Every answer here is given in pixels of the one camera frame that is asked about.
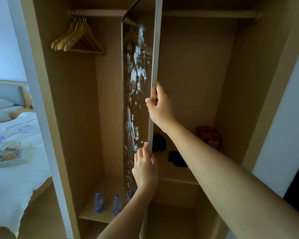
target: wooden headboard frame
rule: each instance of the wooden headboard frame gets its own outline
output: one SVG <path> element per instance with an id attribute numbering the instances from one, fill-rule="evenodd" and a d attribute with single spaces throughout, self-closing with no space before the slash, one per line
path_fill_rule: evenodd
<path id="1" fill-rule="evenodd" d="M 31 99 L 31 93 L 26 89 L 28 86 L 28 83 L 23 83 L 23 82 L 14 82 L 14 81 L 3 81 L 0 80 L 1 85 L 18 85 L 21 86 L 22 90 L 22 95 L 24 99 L 25 106 L 24 107 L 29 107 L 32 104 L 32 99 Z"/>

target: white blanket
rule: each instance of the white blanket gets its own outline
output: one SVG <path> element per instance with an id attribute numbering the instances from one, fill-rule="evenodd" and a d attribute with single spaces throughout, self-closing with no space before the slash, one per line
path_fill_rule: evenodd
<path id="1" fill-rule="evenodd" d="M 31 131 L 20 129 L 30 125 Z M 25 112 L 17 119 L 0 124 L 0 137 L 5 137 L 0 147 L 10 141 L 20 141 L 22 146 L 35 147 L 28 163 L 0 168 L 0 227 L 7 227 L 16 237 L 20 221 L 34 190 L 52 176 L 36 113 Z"/>

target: person's left hand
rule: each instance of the person's left hand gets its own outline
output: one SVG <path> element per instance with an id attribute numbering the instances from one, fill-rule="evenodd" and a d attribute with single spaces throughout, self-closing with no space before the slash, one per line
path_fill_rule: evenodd
<path id="1" fill-rule="evenodd" d="M 134 155 L 134 168 L 132 169 L 138 189 L 146 190 L 154 195 L 158 184 L 158 168 L 156 159 L 149 153 L 148 143 L 139 148 Z"/>

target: clothes rod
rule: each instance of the clothes rod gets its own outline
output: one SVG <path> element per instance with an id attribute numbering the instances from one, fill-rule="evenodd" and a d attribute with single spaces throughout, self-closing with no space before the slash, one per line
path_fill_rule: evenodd
<path id="1" fill-rule="evenodd" d="M 74 13 L 84 13 L 85 16 L 123 17 L 127 10 L 85 9 L 75 10 Z M 214 17 L 214 18 L 246 18 L 259 19 L 260 13 L 247 11 L 208 11 L 208 10 L 167 10 L 163 16 L 170 17 Z"/>

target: full-length mirror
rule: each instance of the full-length mirror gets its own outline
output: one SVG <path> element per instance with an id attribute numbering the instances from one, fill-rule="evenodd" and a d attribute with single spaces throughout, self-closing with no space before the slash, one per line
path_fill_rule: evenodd
<path id="1" fill-rule="evenodd" d="M 162 0 L 137 0 L 121 21 L 124 190 L 136 191 L 134 153 L 148 141 L 153 125 L 145 104 L 156 85 Z"/>

